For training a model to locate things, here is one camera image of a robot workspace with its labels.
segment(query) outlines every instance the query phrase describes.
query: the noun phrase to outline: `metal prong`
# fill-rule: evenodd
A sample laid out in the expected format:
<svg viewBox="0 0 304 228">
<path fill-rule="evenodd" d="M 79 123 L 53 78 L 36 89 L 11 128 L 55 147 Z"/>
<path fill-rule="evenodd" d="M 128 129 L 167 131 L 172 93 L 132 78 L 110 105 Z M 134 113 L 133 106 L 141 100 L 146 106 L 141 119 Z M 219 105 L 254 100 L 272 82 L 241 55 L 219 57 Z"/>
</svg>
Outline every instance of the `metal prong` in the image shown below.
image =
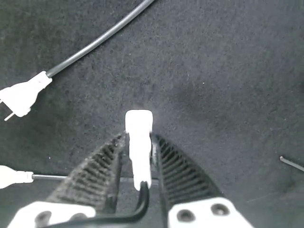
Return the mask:
<svg viewBox="0 0 304 228">
<path fill-rule="evenodd" d="M 10 114 L 8 117 L 6 117 L 6 118 L 4 119 L 4 121 L 8 121 L 13 115 L 14 115 L 14 113 Z"/>
<path fill-rule="evenodd" d="M 293 167 L 295 167 L 295 168 L 297 168 L 297 169 L 299 169 L 299 170 L 301 170 L 301 171 L 304 172 L 304 167 L 302 167 L 301 165 L 295 164 L 292 161 L 289 161 L 289 160 L 285 159 L 283 156 L 280 156 L 280 161 L 284 162 L 284 163 L 286 163 L 288 165 L 291 165 L 291 166 L 293 166 Z"/>
</svg>

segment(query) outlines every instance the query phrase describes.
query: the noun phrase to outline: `black wire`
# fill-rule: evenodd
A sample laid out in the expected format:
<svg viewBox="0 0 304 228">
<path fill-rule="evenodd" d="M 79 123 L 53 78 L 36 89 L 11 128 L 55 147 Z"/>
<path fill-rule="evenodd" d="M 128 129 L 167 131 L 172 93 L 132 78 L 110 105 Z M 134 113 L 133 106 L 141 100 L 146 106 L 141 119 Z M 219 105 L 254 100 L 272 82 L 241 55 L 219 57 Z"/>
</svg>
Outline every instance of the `black wire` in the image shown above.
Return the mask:
<svg viewBox="0 0 304 228">
<path fill-rule="evenodd" d="M 49 78 L 58 74 L 60 71 L 76 62 L 78 59 L 82 58 L 86 54 L 90 53 L 96 47 L 104 43 L 107 39 L 125 27 L 128 23 L 130 23 L 134 18 L 136 18 L 142 11 L 144 11 L 149 5 L 151 5 L 155 0 L 144 0 L 141 4 L 139 4 L 135 9 L 133 9 L 127 16 L 125 16 L 122 20 L 120 20 L 117 24 L 107 30 L 104 34 L 90 43 L 88 46 L 84 47 L 80 51 L 76 52 L 74 55 L 70 56 L 62 63 L 59 63 L 57 66 L 47 71 L 47 76 Z"/>
<path fill-rule="evenodd" d="M 122 228 L 132 223 L 138 222 L 146 214 L 149 206 L 149 188 L 147 182 L 141 182 L 141 189 L 135 211 L 130 215 L 109 214 L 95 218 L 88 218 L 78 221 L 69 221 L 48 226 L 47 228 L 96 228 L 96 227 L 115 227 Z"/>
</svg>

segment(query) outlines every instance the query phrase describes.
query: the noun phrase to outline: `cable connector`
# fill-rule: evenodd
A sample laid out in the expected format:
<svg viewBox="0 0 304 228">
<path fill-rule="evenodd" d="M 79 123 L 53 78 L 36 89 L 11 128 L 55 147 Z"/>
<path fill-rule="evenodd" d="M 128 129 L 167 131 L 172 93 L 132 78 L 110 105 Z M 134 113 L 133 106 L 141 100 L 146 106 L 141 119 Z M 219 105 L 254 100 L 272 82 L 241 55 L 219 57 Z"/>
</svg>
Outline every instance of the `cable connector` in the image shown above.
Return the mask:
<svg viewBox="0 0 304 228">
<path fill-rule="evenodd" d="M 130 110 L 125 115 L 125 130 L 129 133 L 129 156 L 132 161 L 134 187 L 140 190 L 141 182 L 151 187 L 151 138 L 153 115 L 149 110 Z"/>
<path fill-rule="evenodd" d="M 33 172 L 15 171 L 7 166 L 0 165 L 0 189 L 11 184 L 33 182 Z"/>
<path fill-rule="evenodd" d="M 13 115 L 23 117 L 30 112 L 31 106 L 36 102 L 38 93 L 52 82 L 45 71 L 40 72 L 27 82 L 15 84 L 0 90 L 0 104 L 3 102 L 12 111 L 7 121 Z"/>
</svg>

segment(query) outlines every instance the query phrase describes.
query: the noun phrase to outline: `screw hole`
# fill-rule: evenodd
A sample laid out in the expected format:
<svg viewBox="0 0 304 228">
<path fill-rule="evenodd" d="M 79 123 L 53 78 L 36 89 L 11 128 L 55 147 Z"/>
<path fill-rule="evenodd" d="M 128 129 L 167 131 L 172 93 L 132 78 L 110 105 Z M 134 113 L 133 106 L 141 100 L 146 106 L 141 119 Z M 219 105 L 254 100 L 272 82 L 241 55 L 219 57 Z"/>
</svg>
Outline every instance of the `screw hole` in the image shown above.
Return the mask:
<svg viewBox="0 0 304 228">
<path fill-rule="evenodd" d="M 82 220 L 82 219 L 86 219 L 86 215 L 84 213 L 77 213 L 70 218 L 70 221 Z"/>
<path fill-rule="evenodd" d="M 219 216 L 228 215 L 230 213 L 229 209 L 223 204 L 214 204 L 211 207 L 211 211 L 214 215 Z"/>
<path fill-rule="evenodd" d="M 36 227 L 40 228 L 47 226 L 51 216 L 52 212 L 50 212 L 49 210 L 39 213 L 35 218 Z"/>
<path fill-rule="evenodd" d="M 180 222 L 192 222 L 195 220 L 195 216 L 190 210 L 180 210 L 177 213 L 177 219 Z"/>
</svg>

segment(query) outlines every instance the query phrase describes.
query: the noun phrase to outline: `dark gray carpet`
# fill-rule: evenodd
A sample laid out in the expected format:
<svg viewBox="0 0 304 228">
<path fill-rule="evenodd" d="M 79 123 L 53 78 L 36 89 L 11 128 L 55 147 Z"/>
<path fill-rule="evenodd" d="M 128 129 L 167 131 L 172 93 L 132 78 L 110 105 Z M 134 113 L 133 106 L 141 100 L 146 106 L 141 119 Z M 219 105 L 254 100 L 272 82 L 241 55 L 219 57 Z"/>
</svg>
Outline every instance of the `dark gray carpet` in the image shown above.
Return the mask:
<svg viewBox="0 0 304 228">
<path fill-rule="evenodd" d="M 139 2 L 2 0 L 0 88 L 53 67 Z M 303 24 L 301 0 L 157 0 L 57 75 L 27 116 L 0 122 L 0 163 L 68 174 L 124 129 L 127 110 L 146 108 L 256 228 L 303 227 L 304 173 L 278 159 L 304 165 Z M 0 119 L 9 113 L 1 104 Z M 0 190 L 0 224 L 55 186 Z M 121 195 L 131 210 L 132 186 Z M 153 189 L 139 227 L 160 227 L 158 203 Z"/>
</svg>

